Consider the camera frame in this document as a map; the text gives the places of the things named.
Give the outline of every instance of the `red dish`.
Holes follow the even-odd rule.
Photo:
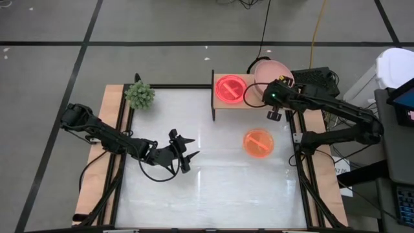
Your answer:
[[[236,75],[226,75],[217,81],[215,94],[227,104],[236,104],[243,101],[246,82]]]

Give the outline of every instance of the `computer screen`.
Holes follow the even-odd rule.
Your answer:
[[[396,97],[394,102],[406,107],[414,107],[414,88]]]
[[[388,104],[414,111],[414,78],[389,94]]]

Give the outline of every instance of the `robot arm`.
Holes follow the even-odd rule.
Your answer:
[[[183,173],[190,170],[190,160],[199,152],[184,157],[182,154],[187,150],[185,144],[194,140],[177,136],[175,129],[169,132],[170,145],[157,149],[157,141],[131,138],[103,123],[93,115],[91,108],[81,104],[69,104],[60,122],[61,128],[65,131],[85,131],[94,138],[100,139],[104,150],[115,154],[126,152],[132,158],[152,166],[160,165],[168,168],[174,159],[179,159]]]
[[[268,118],[280,119],[279,108],[289,108],[300,113],[306,109],[321,109],[355,123],[349,129],[341,129],[325,133],[312,131],[297,133],[294,140],[300,142],[301,150],[305,154],[314,154],[316,148],[322,144],[357,141],[361,144],[377,144],[384,134],[382,124],[369,109],[362,109],[328,95],[323,89],[313,85],[288,86],[289,78],[274,80],[266,88],[263,101],[273,106]]]

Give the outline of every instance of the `orange bowl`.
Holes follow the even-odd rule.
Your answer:
[[[249,155],[265,158],[274,149],[273,137],[264,129],[252,129],[243,138],[243,147]]]

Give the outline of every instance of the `pink cup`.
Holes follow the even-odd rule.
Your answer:
[[[291,71],[282,63],[274,60],[262,61],[256,66],[254,70],[254,82],[255,83],[270,83],[275,79],[283,75],[289,78],[293,78]],[[254,90],[257,96],[261,99],[267,85],[256,85]]]

